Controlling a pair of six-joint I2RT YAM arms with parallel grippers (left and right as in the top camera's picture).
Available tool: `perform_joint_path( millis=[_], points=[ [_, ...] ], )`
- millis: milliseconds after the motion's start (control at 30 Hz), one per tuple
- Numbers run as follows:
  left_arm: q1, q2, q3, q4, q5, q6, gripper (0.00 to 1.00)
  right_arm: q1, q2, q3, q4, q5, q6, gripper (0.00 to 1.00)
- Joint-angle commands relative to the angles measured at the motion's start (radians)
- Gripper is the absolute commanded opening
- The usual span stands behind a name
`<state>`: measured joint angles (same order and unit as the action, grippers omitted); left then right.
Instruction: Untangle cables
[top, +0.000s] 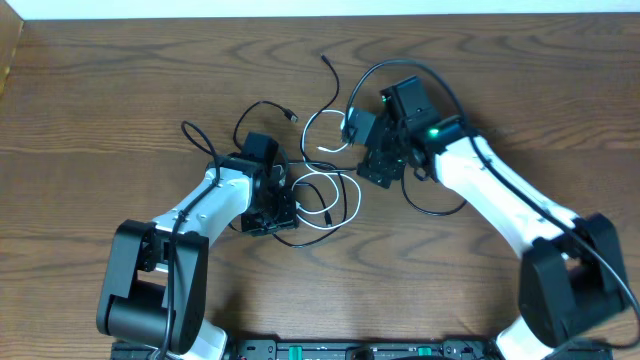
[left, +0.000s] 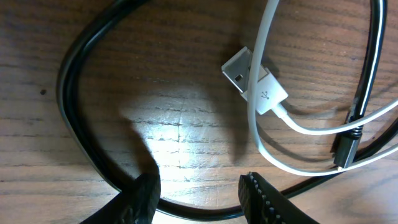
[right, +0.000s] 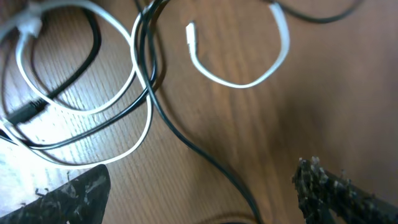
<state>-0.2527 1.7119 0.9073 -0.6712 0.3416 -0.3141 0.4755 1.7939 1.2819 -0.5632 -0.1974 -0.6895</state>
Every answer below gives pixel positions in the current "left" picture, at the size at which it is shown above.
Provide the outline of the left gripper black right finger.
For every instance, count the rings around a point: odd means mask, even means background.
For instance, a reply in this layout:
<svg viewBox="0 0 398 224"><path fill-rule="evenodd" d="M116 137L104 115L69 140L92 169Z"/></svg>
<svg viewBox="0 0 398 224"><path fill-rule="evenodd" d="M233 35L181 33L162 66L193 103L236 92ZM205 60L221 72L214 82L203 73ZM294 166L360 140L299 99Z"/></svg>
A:
<svg viewBox="0 0 398 224"><path fill-rule="evenodd" d="M241 175L238 197L249 224L317 224L257 172Z"/></svg>

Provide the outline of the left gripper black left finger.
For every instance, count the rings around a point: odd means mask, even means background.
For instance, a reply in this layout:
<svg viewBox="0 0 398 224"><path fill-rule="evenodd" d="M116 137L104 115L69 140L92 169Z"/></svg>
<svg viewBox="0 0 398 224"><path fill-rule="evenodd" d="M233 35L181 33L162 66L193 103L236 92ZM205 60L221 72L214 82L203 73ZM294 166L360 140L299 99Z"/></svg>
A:
<svg viewBox="0 0 398 224"><path fill-rule="evenodd" d="M151 224L160 200L160 176L142 174L82 224Z"/></svg>

